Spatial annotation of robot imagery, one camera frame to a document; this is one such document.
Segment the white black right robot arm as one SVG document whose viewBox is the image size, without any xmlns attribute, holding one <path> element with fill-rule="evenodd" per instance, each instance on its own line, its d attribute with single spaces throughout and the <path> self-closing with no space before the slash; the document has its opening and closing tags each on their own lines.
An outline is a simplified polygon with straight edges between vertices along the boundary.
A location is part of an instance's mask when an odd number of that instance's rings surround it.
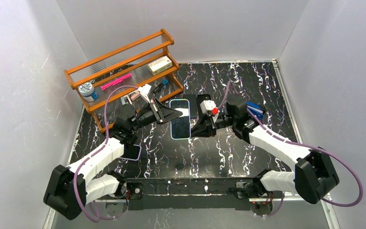
<svg viewBox="0 0 366 229">
<path fill-rule="evenodd" d="M 192 137 L 214 137 L 218 129 L 231 127 L 245 142 L 272 154 L 291 168 L 290 172 L 268 170 L 254 177 L 259 193 L 282 191 L 300 195 L 316 204 L 339 183 L 333 162 L 323 149 L 299 146 L 268 129 L 238 95 L 226 98 L 227 111 L 221 112 L 210 95 L 196 98 L 199 120 L 191 129 Z"/>
</svg>

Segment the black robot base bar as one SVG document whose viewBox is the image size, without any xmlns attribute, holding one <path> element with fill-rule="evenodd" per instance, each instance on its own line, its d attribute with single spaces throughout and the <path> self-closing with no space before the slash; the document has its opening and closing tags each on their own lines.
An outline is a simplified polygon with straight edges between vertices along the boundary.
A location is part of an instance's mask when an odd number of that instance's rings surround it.
<svg viewBox="0 0 366 229">
<path fill-rule="evenodd" d="M 130 210 L 233 208 L 263 216 L 273 212 L 279 197 L 252 178 L 128 178 L 126 188 Z"/>
</svg>

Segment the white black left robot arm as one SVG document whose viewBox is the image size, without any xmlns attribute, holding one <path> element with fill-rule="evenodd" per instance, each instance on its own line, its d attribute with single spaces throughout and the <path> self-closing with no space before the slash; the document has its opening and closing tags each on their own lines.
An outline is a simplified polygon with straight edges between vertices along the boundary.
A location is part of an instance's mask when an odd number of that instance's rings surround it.
<svg viewBox="0 0 366 229">
<path fill-rule="evenodd" d="M 97 175 L 116 159 L 140 159 L 142 148 L 136 144 L 138 129 L 189 116 L 189 108 L 170 108 L 158 99 L 150 99 L 140 111 L 132 104 L 120 106 L 115 110 L 115 121 L 103 143 L 78 161 L 53 169 L 43 203 L 68 220 L 84 213 L 91 221 L 98 222 L 100 216 L 92 217 L 86 205 L 106 195 L 124 195 L 127 189 L 123 187 L 124 176 L 118 172 Z"/>
</svg>

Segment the black phone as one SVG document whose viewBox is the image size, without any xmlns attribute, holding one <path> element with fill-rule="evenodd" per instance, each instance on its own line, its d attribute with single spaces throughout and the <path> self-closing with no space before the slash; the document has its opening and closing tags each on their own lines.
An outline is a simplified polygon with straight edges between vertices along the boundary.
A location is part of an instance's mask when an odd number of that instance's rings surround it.
<svg viewBox="0 0 366 229">
<path fill-rule="evenodd" d="M 186 99 L 189 102 L 190 118 L 196 119 L 198 115 L 197 95 L 185 94 L 183 95 L 183 99 Z"/>
</svg>

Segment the black phone case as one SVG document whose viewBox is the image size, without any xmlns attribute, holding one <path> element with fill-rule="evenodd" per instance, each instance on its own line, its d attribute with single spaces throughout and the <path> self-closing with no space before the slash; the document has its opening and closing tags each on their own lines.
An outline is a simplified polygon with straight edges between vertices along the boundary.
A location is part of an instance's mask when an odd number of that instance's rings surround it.
<svg viewBox="0 0 366 229">
<path fill-rule="evenodd" d="M 200 110 L 201 109 L 201 103 L 204 100 L 211 100 L 211 96 L 209 94 L 199 94 L 196 97 L 196 101 L 197 101 L 197 107 Z"/>
</svg>

